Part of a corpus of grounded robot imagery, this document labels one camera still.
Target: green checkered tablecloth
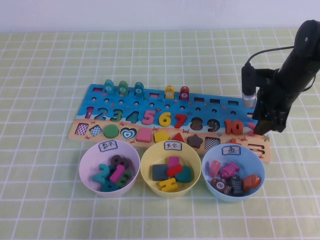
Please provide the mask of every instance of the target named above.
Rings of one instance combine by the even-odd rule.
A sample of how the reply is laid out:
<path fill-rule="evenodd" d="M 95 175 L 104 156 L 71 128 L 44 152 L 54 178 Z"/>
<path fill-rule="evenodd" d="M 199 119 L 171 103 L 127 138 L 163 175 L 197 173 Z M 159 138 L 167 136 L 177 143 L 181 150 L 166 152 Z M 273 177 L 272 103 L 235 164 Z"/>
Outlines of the green checkered tablecloth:
<path fill-rule="evenodd" d="M 263 189 L 217 201 L 203 178 L 164 199 L 138 177 L 120 198 L 82 184 L 94 143 L 67 139 L 92 83 L 241 97 L 241 68 L 260 50 L 292 45 L 296 29 L 0 34 L 0 239 L 320 239 L 320 81 L 271 133 Z M 290 51 L 261 54 L 279 68 Z"/>

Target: stacked fish on peg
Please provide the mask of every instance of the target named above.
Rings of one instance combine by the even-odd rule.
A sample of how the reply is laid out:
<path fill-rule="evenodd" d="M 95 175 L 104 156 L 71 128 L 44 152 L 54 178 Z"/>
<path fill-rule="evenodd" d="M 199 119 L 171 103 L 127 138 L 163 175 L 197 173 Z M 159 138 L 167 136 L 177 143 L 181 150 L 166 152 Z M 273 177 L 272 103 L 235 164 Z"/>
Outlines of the stacked fish on peg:
<path fill-rule="evenodd" d="M 218 192 L 234 197 L 241 197 L 260 185 L 261 178 L 258 175 L 251 174 L 241 179 L 237 174 L 239 171 L 240 167 L 233 161 L 221 169 L 221 163 L 213 160 L 209 167 L 209 175 L 212 177 L 210 185 Z"/>

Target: pink number 2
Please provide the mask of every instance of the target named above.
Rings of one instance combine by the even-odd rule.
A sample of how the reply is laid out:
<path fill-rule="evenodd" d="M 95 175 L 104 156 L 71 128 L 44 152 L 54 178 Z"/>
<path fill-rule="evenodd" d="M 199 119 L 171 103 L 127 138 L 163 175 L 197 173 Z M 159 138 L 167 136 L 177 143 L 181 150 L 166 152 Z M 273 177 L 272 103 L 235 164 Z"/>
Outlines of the pink number 2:
<path fill-rule="evenodd" d="M 155 121 L 155 115 L 156 115 L 155 111 L 151 111 L 151 110 L 145 111 L 144 118 L 142 120 L 142 124 L 144 124 L 144 125 L 153 124 Z"/>

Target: number puzzle board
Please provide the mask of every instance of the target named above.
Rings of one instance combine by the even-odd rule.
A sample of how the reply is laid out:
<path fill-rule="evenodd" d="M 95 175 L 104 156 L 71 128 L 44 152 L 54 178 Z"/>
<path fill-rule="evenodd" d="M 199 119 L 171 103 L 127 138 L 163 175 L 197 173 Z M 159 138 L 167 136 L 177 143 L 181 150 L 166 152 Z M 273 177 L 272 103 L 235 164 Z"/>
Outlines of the number puzzle board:
<path fill-rule="evenodd" d="M 115 140 L 122 140 L 137 148 L 149 148 L 155 143 L 154 133 L 164 130 L 172 139 L 180 133 L 185 143 L 187 138 L 197 134 L 203 142 L 200 148 L 194 148 L 199 155 L 204 155 L 212 147 L 232 141 L 251 149 L 263 162 L 271 161 L 270 140 L 267 135 L 248 134 L 253 108 L 243 105 L 241 98 L 189 93 L 188 100 L 180 100 L 180 92 L 174 92 L 174 98 L 165 98 L 164 90 L 144 89 L 143 96 L 135 95 L 133 87 L 129 87 L 127 95 L 106 93 L 102 84 L 91 84 L 85 94 L 80 109 L 71 126 L 68 138 L 71 140 L 103 142 L 108 138 L 104 135 L 107 125 L 116 125 L 119 134 Z M 142 124 L 148 119 L 146 111 L 154 111 L 154 121 L 150 125 Z M 163 113 L 170 113 L 170 125 L 162 127 L 159 118 Z M 186 121 L 180 128 L 176 115 L 186 115 Z M 234 127 L 234 121 L 243 123 L 241 135 L 232 133 L 228 128 Z M 137 141 L 137 133 L 141 128 L 151 128 L 151 142 Z"/>

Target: orange fish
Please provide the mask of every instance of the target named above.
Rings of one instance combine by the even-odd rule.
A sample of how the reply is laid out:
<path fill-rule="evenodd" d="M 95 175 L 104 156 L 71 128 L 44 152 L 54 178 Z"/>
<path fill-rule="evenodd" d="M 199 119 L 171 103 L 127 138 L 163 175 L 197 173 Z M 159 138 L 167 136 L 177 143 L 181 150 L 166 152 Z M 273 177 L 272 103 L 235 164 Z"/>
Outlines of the orange fish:
<path fill-rule="evenodd" d="M 261 178 L 255 174 L 249 175 L 243 179 L 243 190 L 249 191 L 250 189 L 257 188 L 261 183 Z"/>

